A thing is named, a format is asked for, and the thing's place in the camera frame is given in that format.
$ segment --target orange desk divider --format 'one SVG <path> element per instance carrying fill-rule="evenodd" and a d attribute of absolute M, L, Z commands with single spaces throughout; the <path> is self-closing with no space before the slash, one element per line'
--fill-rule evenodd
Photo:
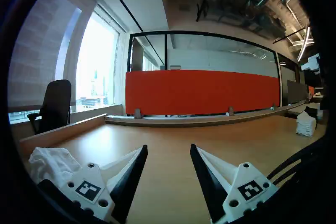
<path fill-rule="evenodd" d="M 126 113 L 209 114 L 279 105 L 278 78 L 224 71 L 168 70 L 126 73 Z"/>

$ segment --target folded white cloth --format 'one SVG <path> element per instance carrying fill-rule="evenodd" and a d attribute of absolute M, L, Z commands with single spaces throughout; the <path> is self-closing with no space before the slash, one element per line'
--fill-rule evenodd
<path fill-rule="evenodd" d="M 30 177 L 35 183 L 48 179 L 60 188 L 81 169 L 80 164 L 64 148 L 36 147 L 29 158 Z"/>
<path fill-rule="evenodd" d="M 303 111 L 297 116 L 296 133 L 311 137 L 314 134 L 316 127 L 316 119 L 310 117 L 307 112 Z"/>

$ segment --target office chair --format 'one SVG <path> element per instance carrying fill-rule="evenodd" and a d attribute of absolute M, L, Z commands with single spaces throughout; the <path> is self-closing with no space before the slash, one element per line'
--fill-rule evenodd
<path fill-rule="evenodd" d="M 70 123 L 71 83 L 66 79 L 50 82 L 39 113 L 28 115 L 35 134 L 63 127 Z M 34 123 L 41 116 L 38 129 Z"/>

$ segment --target wooden desk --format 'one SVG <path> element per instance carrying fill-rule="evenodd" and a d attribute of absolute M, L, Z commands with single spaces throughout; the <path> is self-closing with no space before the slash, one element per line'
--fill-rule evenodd
<path fill-rule="evenodd" d="M 320 108 L 320 104 L 319 103 L 307 103 L 307 104 L 303 104 L 303 105 L 300 105 L 298 107 L 289 109 L 287 111 L 287 113 L 298 116 L 299 114 L 301 114 L 305 110 L 306 107 L 319 109 Z"/>
<path fill-rule="evenodd" d="M 251 162 L 268 175 L 285 159 L 319 139 L 295 134 L 295 119 L 269 116 L 237 124 L 200 128 L 145 128 L 105 124 L 57 145 L 81 164 L 102 166 L 148 145 L 147 161 L 128 215 L 133 223 L 210 223 L 190 158 L 192 143 L 239 165 Z"/>

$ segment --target fluorescent light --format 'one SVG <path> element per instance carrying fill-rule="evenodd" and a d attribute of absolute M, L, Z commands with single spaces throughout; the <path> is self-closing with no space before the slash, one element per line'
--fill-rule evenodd
<path fill-rule="evenodd" d="M 307 42 L 307 44 L 314 44 L 314 41 Z M 300 42 L 299 44 L 294 44 L 293 46 L 303 45 L 303 42 Z"/>
<path fill-rule="evenodd" d="M 310 32 L 310 27 L 307 26 L 306 24 L 306 34 L 304 35 L 304 39 L 303 39 L 303 45 L 301 47 L 301 51 L 299 56 L 297 57 L 297 61 L 299 62 L 302 58 L 302 55 L 304 53 L 304 50 L 306 49 L 307 46 L 307 42 L 308 42 L 308 37 L 309 37 L 309 32 Z"/>

